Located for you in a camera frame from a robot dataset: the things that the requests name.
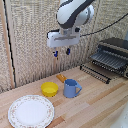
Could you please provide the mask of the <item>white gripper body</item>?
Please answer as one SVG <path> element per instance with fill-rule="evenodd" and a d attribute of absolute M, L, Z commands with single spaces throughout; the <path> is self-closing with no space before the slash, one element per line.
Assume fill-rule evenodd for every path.
<path fill-rule="evenodd" d="M 47 33 L 47 46 L 50 48 L 70 46 L 79 43 L 80 33 L 63 35 L 60 30 L 53 30 Z"/>

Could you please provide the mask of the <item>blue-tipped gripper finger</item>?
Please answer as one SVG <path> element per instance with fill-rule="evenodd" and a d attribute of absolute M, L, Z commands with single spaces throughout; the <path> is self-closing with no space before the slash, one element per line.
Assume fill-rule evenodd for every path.
<path fill-rule="evenodd" d="M 70 52 L 71 52 L 71 49 L 70 48 L 67 48 L 66 55 L 70 55 Z"/>
<path fill-rule="evenodd" d="M 54 54 L 54 57 L 58 57 L 58 51 L 57 51 L 57 50 L 55 50 L 55 51 L 53 52 L 53 54 Z"/>

